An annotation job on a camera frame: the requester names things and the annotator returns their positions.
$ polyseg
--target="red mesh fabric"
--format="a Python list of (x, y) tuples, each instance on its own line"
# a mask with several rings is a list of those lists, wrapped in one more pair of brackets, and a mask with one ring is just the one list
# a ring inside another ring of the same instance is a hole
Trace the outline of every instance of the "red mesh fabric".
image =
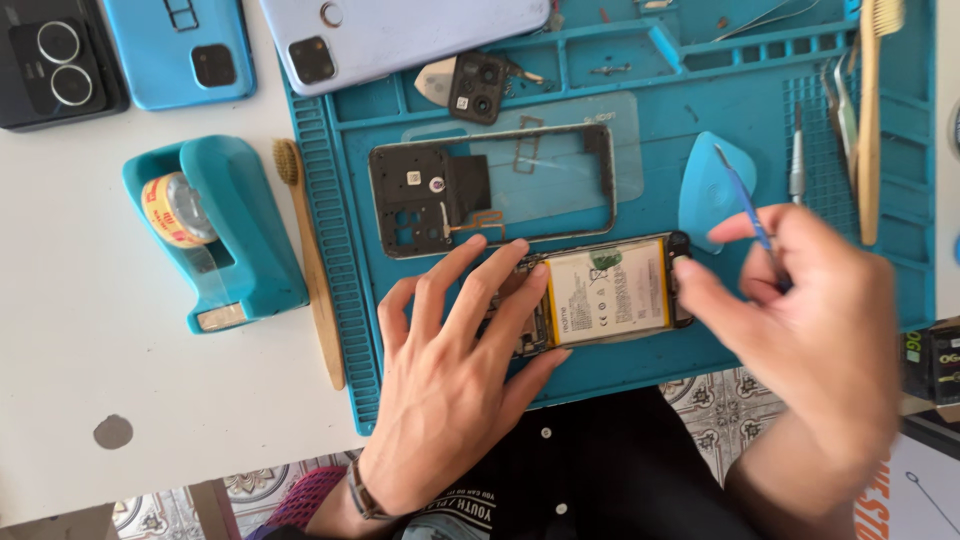
[(310, 471), (294, 485), (264, 525), (292, 525), (304, 530), (314, 512), (346, 473), (347, 467), (321, 467)]

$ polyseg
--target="bracelet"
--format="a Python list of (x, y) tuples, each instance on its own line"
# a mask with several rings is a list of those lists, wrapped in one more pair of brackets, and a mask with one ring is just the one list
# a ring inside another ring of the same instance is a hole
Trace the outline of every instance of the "bracelet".
[(358, 465), (358, 461), (359, 458), (354, 459), (347, 468), (347, 484), (350, 486), (350, 495), (353, 497), (353, 503), (356, 505), (357, 511), (360, 512), (360, 515), (363, 516), (365, 521), (390, 521), (396, 519), (398, 516), (388, 516), (383, 513), (383, 508), (380, 507), (377, 501), (373, 500), (370, 492), (367, 491), (367, 486), (364, 485), (363, 480), (360, 479), (360, 466)]

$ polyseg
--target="black shirt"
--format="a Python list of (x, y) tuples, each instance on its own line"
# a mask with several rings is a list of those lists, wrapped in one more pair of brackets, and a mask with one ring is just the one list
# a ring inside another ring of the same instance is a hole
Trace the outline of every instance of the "black shirt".
[[(270, 540), (304, 535), (282, 528)], [(528, 411), (396, 540), (696, 540), (759, 535), (656, 386)]]

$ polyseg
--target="blue phone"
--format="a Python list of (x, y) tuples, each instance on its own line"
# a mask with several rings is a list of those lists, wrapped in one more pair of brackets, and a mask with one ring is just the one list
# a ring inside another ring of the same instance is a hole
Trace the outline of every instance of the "blue phone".
[(256, 91), (240, 0), (105, 0), (104, 7), (141, 109), (232, 101)]

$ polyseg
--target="blue silicone repair mat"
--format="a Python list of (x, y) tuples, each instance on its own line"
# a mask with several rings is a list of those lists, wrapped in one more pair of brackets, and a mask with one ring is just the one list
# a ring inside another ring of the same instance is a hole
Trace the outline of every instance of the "blue silicone repair mat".
[[(513, 80), (504, 110), (624, 90), (636, 97), (642, 194), (618, 205), (616, 225), (609, 233), (539, 243), (535, 250), (676, 229), (686, 158), (703, 131), (718, 134), (754, 159), (758, 206), (785, 202), (792, 111), (798, 101), (804, 112), (806, 203), (856, 240), (855, 204), (819, 83), (822, 63), (836, 61), (851, 48), (858, 25), (856, 5), (820, 0), (797, 16), (712, 42), (781, 1), (624, 0), (603, 5), (610, 20), (605, 23), (598, 9), (602, 4), (561, 0), (565, 21), (559, 32), (511, 38), (488, 47), (551, 80), (543, 86), (522, 86)], [(810, 4), (790, 0), (778, 13), (797, 12)], [(906, 0), (906, 7), (906, 26), (884, 39), (882, 49), (882, 195), (874, 251), (896, 264), (900, 324), (914, 329), (934, 318), (934, 5), (933, 0)], [(628, 71), (609, 76), (589, 72), (626, 62), (631, 65)], [(379, 400), (382, 345), (376, 305), (398, 279), (425, 272), (439, 260), (394, 260), (383, 254), (368, 177), (371, 148), (399, 142), (413, 128), (450, 121), (446, 109), (414, 89), (419, 71), (396, 73), (319, 98), (301, 98), (287, 87), (361, 434), (371, 432)], [(849, 82), (855, 95), (855, 74)], [(592, 117), (590, 113), (585, 110), (584, 117)], [(524, 230), (555, 230), (565, 219), (575, 220), (577, 213), (528, 221)], [(743, 241), (717, 256), (695, 252), (694, 257), (736, 289), (748, 247)], [(454, 285), (447, 307), (457, 292)], [(627, 343), (578, 349), (534, 406), (736, 364), (733, 354), (698, 323)]]

